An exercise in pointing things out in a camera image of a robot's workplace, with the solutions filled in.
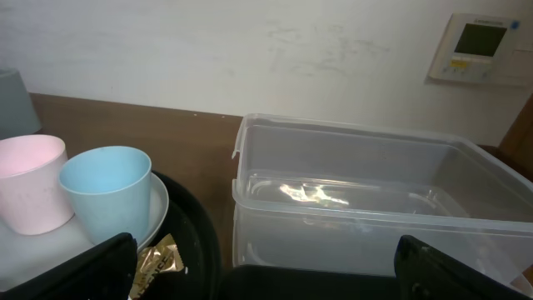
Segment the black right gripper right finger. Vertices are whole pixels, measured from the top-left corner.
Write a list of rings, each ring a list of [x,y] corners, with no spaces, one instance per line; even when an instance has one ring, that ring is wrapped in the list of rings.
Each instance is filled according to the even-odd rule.
[[[421,240],[401,236],[394,257],[402,299],[528,300]]]

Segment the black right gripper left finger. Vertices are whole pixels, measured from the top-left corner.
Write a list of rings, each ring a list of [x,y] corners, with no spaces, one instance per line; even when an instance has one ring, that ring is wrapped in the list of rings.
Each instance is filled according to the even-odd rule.
[[[137,268],[137,241],[120,233],[1,293],[1,300],[127,300]]]

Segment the light blue plastic cup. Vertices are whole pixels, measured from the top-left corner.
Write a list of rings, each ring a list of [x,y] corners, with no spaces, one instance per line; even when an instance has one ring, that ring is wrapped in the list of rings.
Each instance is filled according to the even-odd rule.
[[[91,242],[119,233],[139,240],[147,233],[152,161],[140,149],[98,147],[70,158],[59,173],[77,219]]]

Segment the pink plastic cup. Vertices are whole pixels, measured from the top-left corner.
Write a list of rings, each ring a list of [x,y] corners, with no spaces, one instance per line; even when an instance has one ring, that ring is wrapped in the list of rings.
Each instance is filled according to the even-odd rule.
[[[66,162],[59,137],[33,134],[1,141],[1,219],[14,232],[48,233],[73,217],[58,180]]]

